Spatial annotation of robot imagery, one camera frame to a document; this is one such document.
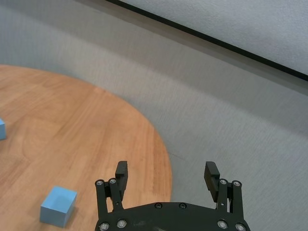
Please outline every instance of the bolt head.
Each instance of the bolt head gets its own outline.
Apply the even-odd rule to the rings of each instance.
[[[163,207],[163,205],[161,203],[156,203],[155,204],[155,208],[162,208],[162,207]]]
[[[241,183],[238,182],[238,181],[233,182],[233,184],[234,184],[235,186],[241,186]]]
[[[226,184],[227,182],[226,182],[225,180],[221,179],[221,180],[220,180],[220,183]]]
[[[119,220],[116,224],[116,226],[120,229],[124,228],[126,225],[127,225],[127,222],[125,220]]]
[[[185,203],[180,203],[179,207],[181,209],[186,209],[187,205]]]
[[[220,228],[222,228],[222,229],[226,229],[226,228],[228,227],[227,223],[224,222],[223,220],[219,220],[219,221],[217,222],[217,224],[218,224],[218,226],[219,226]]]
[[[105,231],[109,229],[109,224],[108,223],[103,223],[100,225],[100,231]]]
[[[246,228],[242,224],[235,225],[237,231],[246,231]]]

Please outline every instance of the wooden table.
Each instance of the wooden table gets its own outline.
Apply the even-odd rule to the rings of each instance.
[[[78,192],[66,229],[94,230],[97,179],[128,161],[124,208],[169,201],[171,167],[150,122],[124,100],[89,83],[29,68],[0,65],[0,227],[63,230],[39,222],[54,185]]]

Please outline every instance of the round table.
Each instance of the round table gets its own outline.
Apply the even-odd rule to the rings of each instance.
[[[53,186],[77,191],[67,230],[91,231],[98,220],[97,179],[128,162],[123,207],[166,202],[171,167],[151,123],[124,100],[60,74],[0,65],[0,224],[4,231],[55,231],[39,222]]]

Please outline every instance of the black trim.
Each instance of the black trim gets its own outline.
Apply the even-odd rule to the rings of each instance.
[[[154,20],[156,20],[158,22],[161,22],[163,24],[166,24],[168,26],[172,26],[172,27],[174,27],[176,29],[179,29],[179,30],[184,31],[184,32],[186,32],[188,34],[191,34],[191,35],[194,35],[194,36],[199,37],[201,39],[204,39],[206,41],[212,42],[212,43],[214,43],[216,45],[219,45],[219,46],[221,46],[223,48],[226,48],[226,49],[228,49],[230,51],[233,51],[235,53],[241,54],[241,55],[246,56],[246,57],[248,57],[250,59],[253,59],[253,60],[256,60],[256,61],[258,61],[260,63],[266,64],[268,66],[274,67],[274,68],[276,68],[278,70],[286,72],[286,73],[288,73],[290,75],[293,75],[295,77],[301,78],[301,79],[303,79],[305,81],[308,81],[308,75],[306,75],[304,73],[301,73],[299,71],[295,71],[295,70],[293,70],[293,69],[291,69],[289,67],[286,67],[284,65],[278,64],[276,62],[273,62],[271,60],[263,58],[263,57],[261,57],[259,55],[253,54],[251,52],[245,51],[245,50],[243,50],[241,48],[238,48],[236,46],[233,46],[231,44],[223,42],[223,41],[221,41],[219,39],[213,38],[213,37],[211,37],[209,35],[203,34],[203,33],[199,32],[199,31],[190,29],[190,28],[188,28],[186,26],[180,25],[178,23],[175,23],[173,21],[170,21],[168,19],[160,17],[160,16],[158,16],[156,14],[153,14],[153,13],[150,13],[148,11],[142,10],[142,9],[140,9],[138,7],[132,6],[130,4],[127,4],[127,3],[119,1],[119,0],[106,0],[106,1],[114,3],[114,4],[118,5],[118,6],[124,7],[124,8],[126,8],[126,9],[128,9],[130,11],[134,11],[136,13],[139,13],[139,14],[141,14],[143,16],[148,17],[148,18],[154,19]]]

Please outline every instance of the light blue block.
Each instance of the light blue block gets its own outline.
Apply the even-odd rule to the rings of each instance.
[[[54,186],[40,206],[40,218],[43,223],[64,228],[70,218],[77,192]]]
[[[5,123],[3,122],[2,119],[0,119],[0,140],[3,140],[5,138],[6,138]]]

